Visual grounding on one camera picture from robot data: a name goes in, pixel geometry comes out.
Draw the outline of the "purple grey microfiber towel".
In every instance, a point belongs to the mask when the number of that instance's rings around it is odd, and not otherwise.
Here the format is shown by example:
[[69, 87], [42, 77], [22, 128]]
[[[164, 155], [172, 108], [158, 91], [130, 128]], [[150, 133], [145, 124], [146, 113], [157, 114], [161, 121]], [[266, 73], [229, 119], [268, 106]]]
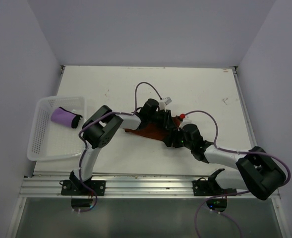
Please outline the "purple grey microfiber towel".
[[51, 115], [52, 122], [72, 129], [76, 129], [78, 127], [82, 118], [82, 115], [67, 111], [62, 107], [55, 109]]

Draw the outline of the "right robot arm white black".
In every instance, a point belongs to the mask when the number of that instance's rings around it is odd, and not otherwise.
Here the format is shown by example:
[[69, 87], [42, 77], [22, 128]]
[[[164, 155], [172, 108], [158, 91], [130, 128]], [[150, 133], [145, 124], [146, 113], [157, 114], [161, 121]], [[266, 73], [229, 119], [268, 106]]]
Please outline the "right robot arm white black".
[[170, 129], [163, 142], [167, 147], [185, 147], [194, 158], [207, 164], [219, 164], [231, 170], [219, 169], [208, 178], [212, 194], [241, 189], [260, 200], [266, 200], [277, 188], [290, 181], [288, 168], [282, 169], [280, 160], [255, 146], [248, 151], [234, 151], [217, 147], [203, 139], [198, 127], [192, 123]]

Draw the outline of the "rust orange towel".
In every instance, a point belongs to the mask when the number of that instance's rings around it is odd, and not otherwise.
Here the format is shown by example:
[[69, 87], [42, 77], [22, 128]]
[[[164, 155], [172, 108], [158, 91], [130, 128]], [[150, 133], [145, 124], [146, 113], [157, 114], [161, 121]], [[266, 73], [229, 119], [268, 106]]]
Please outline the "rust orange towel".
[[163, 127], [159, 127], [154, 123], [150, 123], [145, 128], [140, 130], [124, 129], [124, 131], [126, 133], [132, 133], [137, 136], [162, 141], [167, 147], [176, 146], [178, 148], [180, 144], [180, 142], [177, 141], [178, 128], [181, 125], [182, 120], [179, 117], [173, 117], [172, 120], [175, 125], [175, 128], [172, 129], [164, 129]]

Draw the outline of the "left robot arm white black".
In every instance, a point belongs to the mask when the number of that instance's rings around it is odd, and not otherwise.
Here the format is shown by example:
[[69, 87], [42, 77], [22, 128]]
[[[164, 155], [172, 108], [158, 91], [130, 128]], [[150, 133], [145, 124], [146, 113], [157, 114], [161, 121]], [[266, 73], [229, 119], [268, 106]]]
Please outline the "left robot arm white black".
[[169, 133], [169, 127], [175, 125], [171, 112], [166, 110], [171, 101], [169, 97], [160, 101], [148, 99], [140, 111], [133, 114], [114, 112], [106, 105], [101, 106], [84, 123], [79, 133], [85, 149], [80, 157], [78, 169], [70, 174], [72, 188], [81, 195], [89, 191], [89, 180], [97, 157], [119, 129], [163, 141]]

